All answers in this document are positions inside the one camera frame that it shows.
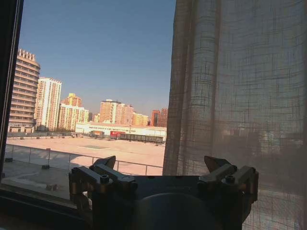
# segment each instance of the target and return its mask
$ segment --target high-rise building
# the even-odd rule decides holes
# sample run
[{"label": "high-rise building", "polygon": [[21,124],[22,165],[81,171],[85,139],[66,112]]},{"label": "high-rise building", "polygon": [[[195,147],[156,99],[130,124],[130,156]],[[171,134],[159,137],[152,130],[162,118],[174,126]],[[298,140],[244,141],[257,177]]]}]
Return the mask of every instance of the high-rise building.
[{"label": "high-rise building", "polygon": [[126,104],[118,104],[116,110],[116,124],[131,125],[133,118],[133,107]]},{"label": "high-rise building", "polygon": [[148,116],[143,114],[133,113],[133,122],[134,126],[147,126],[148,125]]},{"label": "high-rise building", "polygon": [[62,82],[53,78],[39,78],[34,119],[36,129],[57,129]]},{"label": "high-rise building", "polygon": [[100,103],[100,123],[115,124],[117,106],[122,104],[121,102],[115,102],[111,99],[107,99]]},{"label": "high-rise building", "polygon": [[69,104],[72,106],[82,107],[82,100],[74,93],[69,93],[68,97],[61,101],[61,104]]},{"label": "high-rise building", "polygon": [[155,126],[155,127],[158,126],[159,116],[160,116],[160,110],[152,111],[152,119],[151,119],[150,126]]},{"label": "high-rise building", "polygon": [[9,132],[33,132],[40,65],[35,55],[19,49],[14,77]]},{"label": "high-rise building", "polygon": [[158,127],[167,127],[167,115],[168,115],[168,109],[161,109],[161,113],[158,118],[157,126]]},{"label": "high-rise building", "polygon": [[87,122],[89,111],[83,107],[61,104],[59,111],[59,129],[75,130],[77,122]]},{"label": "high-rise building", "polygon": [[88,113],[88,121],[93,121],[93,113]]},{"label": "high-rise building", "polygon": [[99,123],[100,122],[100,114],[95,114],[94,115],[94,122]]}]

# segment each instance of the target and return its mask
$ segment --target red sign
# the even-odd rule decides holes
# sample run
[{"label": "red sign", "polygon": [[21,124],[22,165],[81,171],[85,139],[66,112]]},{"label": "red sign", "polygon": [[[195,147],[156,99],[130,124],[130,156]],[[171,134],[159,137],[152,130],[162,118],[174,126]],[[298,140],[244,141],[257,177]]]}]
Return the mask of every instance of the red sign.
[{"label": "red sign", "polygon": [[111,137],[115,137],[115,138],[116,138],[116,137],[120,137],[120,134],[121,134],[121,133],[125,133],[125,132],[111,131],[111,132],[110,132],[110,136],[111,136]]}]

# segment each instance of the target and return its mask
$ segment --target metal railing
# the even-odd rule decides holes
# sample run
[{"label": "metal railing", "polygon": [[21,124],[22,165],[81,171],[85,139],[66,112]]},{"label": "metal railing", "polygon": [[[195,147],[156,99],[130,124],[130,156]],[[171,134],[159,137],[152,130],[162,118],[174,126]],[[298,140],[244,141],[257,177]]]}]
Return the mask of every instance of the metal railing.
[{"label": "metal railing", "polygon": [[71,136],[72,132],[8,132],[8,138],[35,138],[35,137],[66,137]]},{"label": "metal railing", "polygon": [[[91,166],[100,157],[7,144],[5,158],[70,171],[74,167]],[[162,166],[116,161],[114,169],[131,175],[162,175]]]}]

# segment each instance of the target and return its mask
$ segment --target building facade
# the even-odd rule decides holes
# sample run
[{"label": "building facade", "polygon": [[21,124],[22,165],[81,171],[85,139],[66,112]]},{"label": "building facade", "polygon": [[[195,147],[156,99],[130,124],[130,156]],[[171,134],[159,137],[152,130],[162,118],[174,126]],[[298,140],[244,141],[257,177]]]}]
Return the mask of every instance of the building facade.
[{"label": "building facade", "polygon": [[88,113],[88,121],[93,121],[93,113]]},{"label": "building facade", "polygon": [[152,110],[152,119],[150,122],[150,126],[156,127],[158,125],[159,116],[160,110]]},{"label": "building facade", "polygon": [[9,132],[33,132],[40,65],[35,55],[19,49],[14,77]]},{"label": "building facade", "polygon": [[59,130],[75,130],[76,123],[87,122],[89,111],[83,107],[61,104],[59,111]]},{"label": "building facade", "polygon": [[100,114],[95,114],[94,115],[94,122],[99,123],[100,122]]},{"label": "building facade", "polygon": [[167,115],[168,115],[168,109],[161,109],[161,113],[158,118],[157,126],[158,127],[167,127]]},{"label": "building facade", "polygon": [[100,103],[100,123],[115,124],[117,106],[122,104],[121,102],[115,102],[111,99],[107,99]]},{"label": "building facade", "polygon": [[142,136],[160,137],[162,141],[166,140],[165,127],[141,127],[141,126],[128,126],[119,124],[103,124],[103,123],[77,123],[76,133],[90,134],[91,132],[102,133],[103,136],[118,136],[121,134],[135,134]]},{"label": "building facade", "polygon": [[38,131],[54,131],[58,126],[62,82],[39,78],[34,119]]},{"label": "building facade", "polygon": [[148,116],[143,114],[133,113],[133,126],[147,126],[148,125]]},{"label": "building facade", "polygon": [[115,124],[131,125],[133,119],[133,107],[131,105],[117,105]]},{"label": "building facade", "polygon": [[100,103],[100,123],[131,125],[133,107],[107,99]]},{"label": "building facade", "polygon": [[61,104],[70,104],[72,106],[82,107],[82,100],[74,93],[69,93],[68,97],[61,101]]}]

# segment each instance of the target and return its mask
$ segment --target flat roof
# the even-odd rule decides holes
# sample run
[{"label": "flat roof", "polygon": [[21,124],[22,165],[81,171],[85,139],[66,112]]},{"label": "flat roof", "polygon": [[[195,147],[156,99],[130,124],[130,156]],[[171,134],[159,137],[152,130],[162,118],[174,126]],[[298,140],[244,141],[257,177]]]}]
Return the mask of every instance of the flat roof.
[{"label": "flat roof", "polygon": [[155,127],[155,126],[130,126],[121,124],[109,124],[109,123],[98,123],[98,122],[77,122],[79,125],[92,125],[92,126],[105,126],[105,127],[127,127],[127,128],[147,128],[156,130],[166,130],[166,127]]}]

